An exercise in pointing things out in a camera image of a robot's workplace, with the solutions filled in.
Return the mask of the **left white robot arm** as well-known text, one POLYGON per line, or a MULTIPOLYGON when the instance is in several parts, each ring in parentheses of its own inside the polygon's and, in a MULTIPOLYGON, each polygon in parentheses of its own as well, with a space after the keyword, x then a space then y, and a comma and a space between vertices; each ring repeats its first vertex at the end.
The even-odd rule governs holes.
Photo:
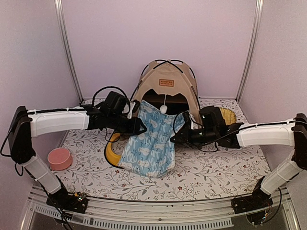
POLYGON ((117 133, 139 135, 147 128, 134 117, 138 101, 130 102, 125 95, 111 91, 107 98, 73 108, 27 110, 19 106, 14 114, 5 141, 9 143, 10 157, 21 165, 50 194, 63 189, 61 181, 36 154, 32 138, 68 130, 112 129, 117 133))

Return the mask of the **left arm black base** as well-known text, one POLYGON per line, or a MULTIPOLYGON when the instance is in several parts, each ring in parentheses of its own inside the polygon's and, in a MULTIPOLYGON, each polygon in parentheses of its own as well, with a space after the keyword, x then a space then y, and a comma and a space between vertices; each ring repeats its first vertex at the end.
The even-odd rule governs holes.
POLYGON ((72 193, 68 192, 66 188, 61 188, 54 194, 48 194, 46 204, 61 210, 84 214, 88 206, 88 199, 86 197, 85 193, 72 193))

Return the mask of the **beige fabric pet tent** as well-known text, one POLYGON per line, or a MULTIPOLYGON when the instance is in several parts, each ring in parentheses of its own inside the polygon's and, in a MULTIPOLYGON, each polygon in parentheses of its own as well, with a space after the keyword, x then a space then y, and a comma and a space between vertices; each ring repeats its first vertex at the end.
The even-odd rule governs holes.
POLYGON ((187 100, 189 112, 194 116, 195 121, 198 123, 201 121, 197 81, 194 72, 185 62, 170 59, 157 59, 150 62, 143 69, 131 100, 140 102, 150 90, 154 90, 158 95, 181 94, 187 100))

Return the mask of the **blue snowman pattern mat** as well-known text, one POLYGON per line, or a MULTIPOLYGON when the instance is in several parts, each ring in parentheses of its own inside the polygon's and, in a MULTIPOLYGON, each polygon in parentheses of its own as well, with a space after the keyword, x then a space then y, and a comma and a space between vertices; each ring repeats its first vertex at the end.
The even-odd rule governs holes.
POLYGON ((147 131, 128 139, 118 166, 141 176, 162 177, 175 167, 175 144, 170 139, 184 126, 183 114, 163 114, 142 101, 138 118, 147 131))

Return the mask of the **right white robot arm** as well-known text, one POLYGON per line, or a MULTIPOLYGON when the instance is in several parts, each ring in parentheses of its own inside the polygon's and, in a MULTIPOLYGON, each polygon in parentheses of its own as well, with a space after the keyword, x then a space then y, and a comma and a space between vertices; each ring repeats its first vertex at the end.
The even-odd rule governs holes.
POLYGON ((257 182, 251 197, 267 198, 280 186, 292 180, 307 168, 307 116, 298 113, 286 121, 227 125, 221 109, 207 106, 199 111, 202 125, 195 124, 188 112, 184 112, 184 125, 170 139, 173 143, 195 147, 217 143, 220 147, 239 149, 254 145, 285 145, 294 147, 293 152, 271 173, 257 182))

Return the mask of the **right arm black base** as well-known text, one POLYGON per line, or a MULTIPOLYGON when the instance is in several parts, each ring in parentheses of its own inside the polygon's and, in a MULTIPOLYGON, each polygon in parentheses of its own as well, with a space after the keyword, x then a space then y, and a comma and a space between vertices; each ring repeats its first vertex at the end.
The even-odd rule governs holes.
POLYGON ((250 195, 238 195, 231 201, 231 206, 235 214, 254 211, 261 208, 269 208, 268 211, 262 210, 259 213, 249 214, 247 216, 247 220, 253 225, 261 225, 265 222, 273 204, 271 196, 260 189, 263 179, 264 177, 258 180, 250 195))

